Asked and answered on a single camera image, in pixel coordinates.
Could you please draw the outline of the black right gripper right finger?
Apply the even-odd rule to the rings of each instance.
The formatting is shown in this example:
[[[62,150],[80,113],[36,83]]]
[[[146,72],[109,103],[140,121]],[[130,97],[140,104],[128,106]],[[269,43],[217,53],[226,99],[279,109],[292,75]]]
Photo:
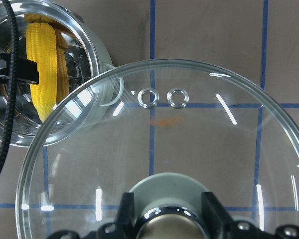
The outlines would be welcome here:
[[[232,239],[233,218],[212,192],[201,193],[201,215],[211,239]]]

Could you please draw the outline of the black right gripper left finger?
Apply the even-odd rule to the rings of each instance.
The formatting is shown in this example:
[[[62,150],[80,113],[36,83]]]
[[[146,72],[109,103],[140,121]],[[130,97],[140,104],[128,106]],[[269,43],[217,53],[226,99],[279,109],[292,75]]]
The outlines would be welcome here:
[[[135,238],[135,199],[133,192],[125,192],[114,221],[115,232],[120,239]]]

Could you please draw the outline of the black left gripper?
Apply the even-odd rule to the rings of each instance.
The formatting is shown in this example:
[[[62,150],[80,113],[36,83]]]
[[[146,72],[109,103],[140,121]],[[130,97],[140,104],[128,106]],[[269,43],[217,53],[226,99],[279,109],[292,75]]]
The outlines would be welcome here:
[[[0,85],[7,84],[11,74],[11,54],[0,53]],[[14,63],[16,81],[21,84],[39,84],[37,63],[29,59],[18,57]]]

